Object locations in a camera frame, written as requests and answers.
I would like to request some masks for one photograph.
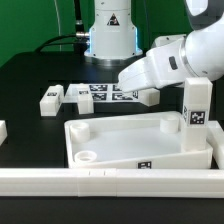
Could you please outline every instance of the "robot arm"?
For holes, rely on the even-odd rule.
[[[184,1],[194,31],[156,45],[123,70],[118,85],[124,92],[177,85],[188,77],[214,81],[224,74],[224,1]]]

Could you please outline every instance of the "white plastic tray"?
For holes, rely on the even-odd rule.
[[[161,132],[160,120],[164,117],[175,117],[181,120],[179,113],[165,112],[66,122],[65,133],[69,167],[210,168],[212,147],[207,144],[206,150],[183,150],[180,130],[177,130],[177,133]],[[70,127],[79,124],[89,126],[90,139],[86,142],[74,142],[71,139]]]

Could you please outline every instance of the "black table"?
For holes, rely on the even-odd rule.
[[[63,104],[56,117],[41,117],[39,102],[51,85],[117,83],[124,68],[86,64],[73,53],[22,53],[0,69],[0,120],[8,138],[1,168],[67,168],[64,122],[73,119],[182,111],[183,89],[161,90],[160,105],[99,103],[92,115]],[[210,119],[224,120],[224,82],[216,81]],[[223,223],[222,199],[1,197],[0,223]]]

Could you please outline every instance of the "green background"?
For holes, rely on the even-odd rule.
[[[94,22],[94,0],[80,0],[85,30]],[[75,32],[73,0],[57,0],[61,33]],[[138,27],[139,47],[146,50],[160,35],[191,31],[183,0],[147,0],[150,35],[143,0],[132,0],[132,21]],[[0,1],[0,66],[13,55],[33,51],[44,41],[58,36],[54,0]]]

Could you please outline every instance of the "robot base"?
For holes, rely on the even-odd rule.
[[[131,58],[126,58],[126,59],[101,59],[101,58],[96,58],[92,56],[92,54],[89,53],[87,50],[85,52],[85,61],[87,63],[92,63],[95,65],[102,65],[106,67],[113,67],[113,66],[124,66],[124,65],[130,65],[134,63],[135,61],[139,60],[142,58],[142,50],[138,50],[137,54]]]

